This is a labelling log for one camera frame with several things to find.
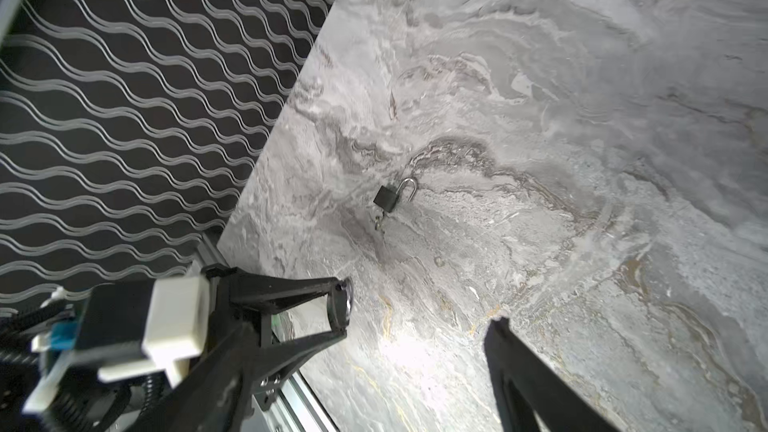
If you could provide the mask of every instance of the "black padlock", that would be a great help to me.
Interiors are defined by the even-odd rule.
[[[400,186],[397,188],[397,192],[393,191],[387,186],[381,186],[379,188],[379,193],[377,193],[376,197],[373,199],[373,203],[381,207],[384,212],[388,214],[392,213],[392,211],[395,210],[395,206],[397,205],[397,199],[400,198],[400,192],[402,192],[402,188],[405,187],[408,183],[413,185],[413,192],[411,192],[410,197],[408,197],[408,201],[410,202],[416,195],[416,189],[418,188],[416,179],[413,177],[404,178],[402,182],[400,182]]]
[[[398,199],[397,192],[390,189],[389,187],[381,186],[379,189],[379,193],[377,193],[376,197],[373,199],[373,203],[381,207],[384,210],[384,212],[387,212],[389,214],[393,210],[395,210],[397,199]]]

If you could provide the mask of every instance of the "white plastic block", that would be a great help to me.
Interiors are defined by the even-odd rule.
[[[71,350],[63,350],[60,353],[48,375],[38,380],[38,384],[34,387],[29,397],[27,397],[22,408],[23,414],[40,414],[51,406],[53,399],[58,394],[58,384],[62,381],[64,374],[67,373],[67,369],[69,369],[69,365],[72,363],[72,357],[74,355]]]
[[[152,374],[163,368],[152,359],[134,360],[116,365],[105,365],[98,370],[98,379],[104,384],[130,379],[140,375]]]
[[[205,277],[157,280],[141,350],[165,369],[177,360],[199,356],[205,348],[209,308],[210,285]]]
[[[29,345],[29,350],[40,354],[51,348],[51,332],[43,332],[37,334],[32,338],[32,343]]]

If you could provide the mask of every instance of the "gray marble tabletop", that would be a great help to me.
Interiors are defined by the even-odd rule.
[[[768,430],[766,68],[768,0],[336,0],[220,249],[352,278],[342,430],[500,430],[500,315],[622,430]]]

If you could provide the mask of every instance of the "padlock body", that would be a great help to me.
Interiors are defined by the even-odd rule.
[[[389,187],[381,186],[379,193],[373,199],[373,203],[384,209],[384,212],[390,213],[395,210],[395,204],[397,204],[397,192]]]

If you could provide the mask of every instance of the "black wavy patterned wall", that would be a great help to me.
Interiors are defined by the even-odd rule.
[[[0,50],[0,305],[182,273],[333,0],[24,0]]]

